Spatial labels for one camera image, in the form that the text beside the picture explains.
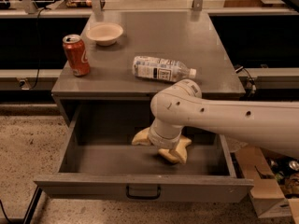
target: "cardboard box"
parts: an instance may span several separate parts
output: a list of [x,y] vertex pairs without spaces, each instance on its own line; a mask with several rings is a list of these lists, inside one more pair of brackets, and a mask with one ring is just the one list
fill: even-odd
[[245,146],[235,153],[235,157],[243,176],[253,179],[254,187],[249,196],[257,216],[292,216],[295,223],[299,224],[299,199],[286,199],[276,179],[261,179],[258,171],[263,175],[273,175],[262,150]]

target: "red soda can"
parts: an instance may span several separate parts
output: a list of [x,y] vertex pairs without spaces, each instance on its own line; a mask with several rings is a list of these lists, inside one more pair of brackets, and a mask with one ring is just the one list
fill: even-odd
[[64,53],[76,77],[82,77],[91,70],[86,49],[79,35],[66,35],[63,39]]

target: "speckled concrete floor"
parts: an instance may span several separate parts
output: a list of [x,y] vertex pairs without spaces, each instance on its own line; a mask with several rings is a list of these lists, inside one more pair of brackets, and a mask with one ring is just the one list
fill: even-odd
[[[36,175],[55,172],[66,131],[56,105],[0,105],[0,199],[9,217],[25,215]],[[228,143],[230,149],[238,145]],[[43,193],[32,223],[293,222],[291,217],[258,219],[248,197],[240,203],[128,203],[53,200]]]

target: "open drawer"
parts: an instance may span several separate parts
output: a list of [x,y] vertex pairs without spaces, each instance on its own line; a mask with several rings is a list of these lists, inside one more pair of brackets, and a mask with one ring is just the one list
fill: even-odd
[[155,146],[132,146],[154,117],[150,100],[80,102],[57,174],[35,182],[52,198],[239,202],[252,181],[237,178],[223,135],[185,128],[187,164],[171,164]]

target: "clear water bottle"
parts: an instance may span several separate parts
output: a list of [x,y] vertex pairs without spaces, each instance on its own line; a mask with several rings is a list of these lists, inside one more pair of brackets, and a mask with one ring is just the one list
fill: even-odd
[[180,61],[150,56],[135,56],[133,74],[136,77],[177,82],[184,78],[195,78],[196,70]]

